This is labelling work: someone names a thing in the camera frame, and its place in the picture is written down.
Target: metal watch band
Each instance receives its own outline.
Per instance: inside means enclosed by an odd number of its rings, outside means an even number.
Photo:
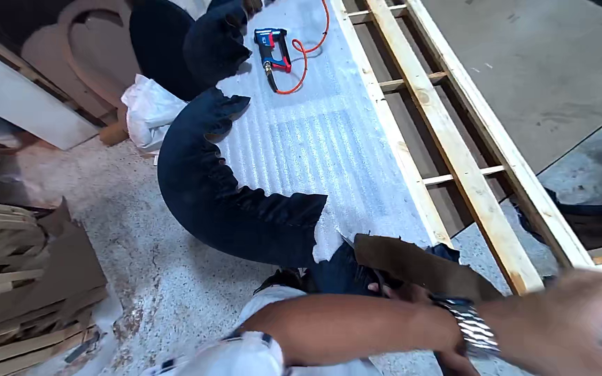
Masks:
[[[431,300],[448,310],[457,320],[464,336],[466,355],[477,358],[499,356],[501,353],[496,336],[473,308],[473,302],[461,298],[437,298]]]

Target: pneumatic staple gun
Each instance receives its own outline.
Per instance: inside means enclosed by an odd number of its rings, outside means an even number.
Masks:
[[[287,51],[287,44],[285,43],[286,35],[287,30],[285,29],[255,29],[255,43],[260,48],[262,66],[264,72],[266,72],[268,83],[271,85],[271,89],[273,89],[274,92],[278,92],[278,87],[276,86],[276,81],[273,79],[273,68],[284,69],[287,73],[292,71],[290,53]],[[271,51],[273,51],[276,43],[280,46],[282,60],[273,59]]]

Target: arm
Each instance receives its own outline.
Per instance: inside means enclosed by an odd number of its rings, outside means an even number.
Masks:
[[[555,286],[482,304],[502,357],[540,375],[602,375],[602,273],[573,271]],[[241,330],[268,333],[285,365],[330,364],[415,348],[462,344],[442,308],[382,298],[315,295],[269,304]]]
[[[349,361],[394,351],[454,351],[462,341],[442,308],[358,295],[309,295],[269,304],[241,326],[271,335],[287,365]]]

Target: hand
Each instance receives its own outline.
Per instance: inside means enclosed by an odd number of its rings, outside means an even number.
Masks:
[[[368,289],[373,292],[379,291],[379,285],[372,283]],[[422,286],[416,284],[405,284],[398,290],[393,290],[391,287],[384,285],[383,292],[387,297],[394,300],[405,300],[413,303],[423,303],[432,305],[429,299],[429,291]],[[443,370],[443,375],[457,376],[480,376],[480,373],[473,367],[473,364],[468,358],[458,352],[458,348],[453,351],[434,351],[440,368]]]
[[[506,361],[542,376],[602,375],[602,273],[574,270],[545,291],[477,309]]]

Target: white foam padding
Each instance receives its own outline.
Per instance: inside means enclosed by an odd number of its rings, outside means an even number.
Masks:
[[[247,25],[245,46],[253,51],[236,76],[217,87],[225,95],[251,97],[245,113],[218,145],[240,185],[267,193],[328,195],[315,228],[315,261],[329,260],[341,234],[401,237],[430,245],[401,171],[385,139],[358,67],[331,5],[329,34],[309,54],[300,90],[276,94],[269,87],[254,43],[255,28],[284,28],[292,72],[275,71],[280,90],[303,73],[299,39],[306,49],[322,38],[326,15],[320,0],[277,0]],[[276,48],[273,57],[280,58]]]

